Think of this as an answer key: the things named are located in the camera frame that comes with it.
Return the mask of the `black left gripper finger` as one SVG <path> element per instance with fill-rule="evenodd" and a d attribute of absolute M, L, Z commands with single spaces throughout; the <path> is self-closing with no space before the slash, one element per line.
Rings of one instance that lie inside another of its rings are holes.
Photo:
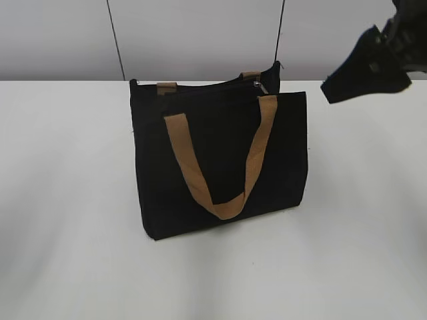
<path fill-rule="evenodd" d="M 382 33 L 373 26 L 357 41 L 343 64 L 322 83 L 329 103 L 375 93 L 399 93 L 412 84 Z"/>

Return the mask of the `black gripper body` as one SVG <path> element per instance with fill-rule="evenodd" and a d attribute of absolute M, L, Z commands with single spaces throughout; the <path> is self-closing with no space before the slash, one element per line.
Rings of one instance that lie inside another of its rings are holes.
<path fill-rule="evenodd" d="M 392 3 L 396 12 L 381 32 L 380 65 L 387 72 L 425 72 L 426 0 Z"/>

